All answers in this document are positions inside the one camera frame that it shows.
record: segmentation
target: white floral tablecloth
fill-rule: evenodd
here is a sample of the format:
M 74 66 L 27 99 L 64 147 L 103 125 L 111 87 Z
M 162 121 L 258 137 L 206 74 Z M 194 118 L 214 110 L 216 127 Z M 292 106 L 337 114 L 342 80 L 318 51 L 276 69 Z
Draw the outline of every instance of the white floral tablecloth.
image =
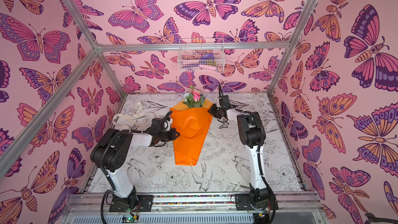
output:
M 228 94 L 232 104 L 247 111 L 257 111 L 266 129 L 264 145 L 265 174 L 273 191 L 300 191 L 291 158 L 278 129 L 272 107 L 265 93 Z M 211 102 L 218 94 L 206 94 Z M 134 114 L 134 104 L 141 101 L 145 112 L 164 117 L 182 100 L 175 94 L 128 95 L 121 113 Z M 138 122 L 150 126 L 153 115 Z M 131 147 L 122 166 L 127 170 L 137 192 L 238 192 L 248 191 L 250 163 L 241 143 L 236 121 L 220 123 L 213 118 L 196 166 L 176 166 L 172 142 L 163 147 Z M 89 192 L 110 189 L 105 176 L 97 170 Z

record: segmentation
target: wire basket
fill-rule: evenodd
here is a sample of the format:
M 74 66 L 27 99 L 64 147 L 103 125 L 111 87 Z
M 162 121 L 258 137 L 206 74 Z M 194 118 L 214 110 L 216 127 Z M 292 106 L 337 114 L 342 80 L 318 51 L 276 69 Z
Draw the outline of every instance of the wire basket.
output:
M 177 57 L 178 70 L 180 72 L 224 72 L 224 39 L 202 38 L 200 45 L 192 43 L 192 41 L 191 38 L 180 39 L 180 49 Z

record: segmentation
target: orange paper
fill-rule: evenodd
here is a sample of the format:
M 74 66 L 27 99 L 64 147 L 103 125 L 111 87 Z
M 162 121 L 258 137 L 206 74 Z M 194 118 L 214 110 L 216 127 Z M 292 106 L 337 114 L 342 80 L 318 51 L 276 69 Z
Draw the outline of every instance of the orange paper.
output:
M 173 111 L 170 116 L 173 119 L 172 127 L 180 133 L 180 137 L 173 141 L 174 157 L 176 165 L 194 166 L 213 119 L 207 112 L 212 102 L 206 99 L 202 107 L 194 108 L 188 108 L 182 102 L 170 108 Z

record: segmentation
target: white wire basket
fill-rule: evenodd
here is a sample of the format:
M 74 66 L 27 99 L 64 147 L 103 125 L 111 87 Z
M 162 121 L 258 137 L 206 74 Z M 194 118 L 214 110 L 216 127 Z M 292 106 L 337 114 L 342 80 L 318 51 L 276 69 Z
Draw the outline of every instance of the white wire basket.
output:
M 191 38 L 180 39 L 178 70 L 224 72 L 224 39 L 202 38 L 201 41 L 201 43 L 192 43 Z

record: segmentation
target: bouquet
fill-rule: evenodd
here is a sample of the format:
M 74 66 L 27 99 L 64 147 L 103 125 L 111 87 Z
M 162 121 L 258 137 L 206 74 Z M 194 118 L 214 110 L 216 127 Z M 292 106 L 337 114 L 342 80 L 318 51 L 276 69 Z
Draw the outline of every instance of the bouquet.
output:
M 205 102 L 203 94 L 201 94 L 199 90 L 195 89 L 192 85 L 189 88 L 191 89 L 191 92 L 184 94 L 184 102 L 182 103 L 187 105 L 188 108 L 202 107 Z

